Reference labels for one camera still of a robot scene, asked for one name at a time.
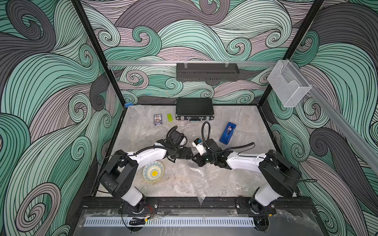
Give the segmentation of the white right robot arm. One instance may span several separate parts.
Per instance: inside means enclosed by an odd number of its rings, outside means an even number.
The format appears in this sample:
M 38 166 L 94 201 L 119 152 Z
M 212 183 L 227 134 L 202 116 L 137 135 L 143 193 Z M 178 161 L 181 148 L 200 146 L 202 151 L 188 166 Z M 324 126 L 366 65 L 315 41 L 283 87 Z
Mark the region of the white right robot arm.
M 262 154 L 240 154 L 232 150 L 213 151 L 197 145 L 198 154 L 192 160 L 200 167 L 209 163 L 228 170 L 248 170 L 261 173 L 267 181 L 249 200 L 255 214 L 273 214 L 272 202 L 281 197 L 292 197 L 301 180 L 301 172 L 281 153 L 269 150 Z

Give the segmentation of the clear bubble wrap sheet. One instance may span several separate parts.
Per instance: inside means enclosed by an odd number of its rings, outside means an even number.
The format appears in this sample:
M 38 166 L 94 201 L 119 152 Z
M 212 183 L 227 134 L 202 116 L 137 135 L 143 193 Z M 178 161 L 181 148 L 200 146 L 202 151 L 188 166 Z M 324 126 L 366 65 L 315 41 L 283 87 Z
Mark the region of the clear bubble wrap sheet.
M 200 139 L 206 148 L 210 148 L 213 151 L 222 150 L 209 136 L 201 136 Z M 243 155 L 251 154 L 244 153 L 244 151 L 236 151 L 235 149 L 225 150 L 232 150 Z M 196 148 L 193 147 L 192 151 L 194 155 L 198 154 Z M 199 167 L 193 161 L 189 167 L 191 170 L 190 177 L 193 178 L 194 190 L 200 202 L 203 202 L 206 197 L 251 197 L 255 190 L 267 184 L 261 173 L 248 170 L 228 170 L 209 163 Z

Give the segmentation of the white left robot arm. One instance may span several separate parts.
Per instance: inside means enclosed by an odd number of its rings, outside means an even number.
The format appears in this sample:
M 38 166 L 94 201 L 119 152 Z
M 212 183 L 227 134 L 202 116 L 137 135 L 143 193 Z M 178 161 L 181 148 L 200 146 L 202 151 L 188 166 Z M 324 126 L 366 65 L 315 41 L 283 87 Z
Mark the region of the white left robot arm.
M 121 199 L 134 208 L 143 208 L 145 196 L 133 186 L 136 172 L 144 166 L 166 157 L 191 159 L 192 149 L 168 143 L 155 143 L 134 152 L 118 150 L 98 174 L 98 181 L 115 199 Z

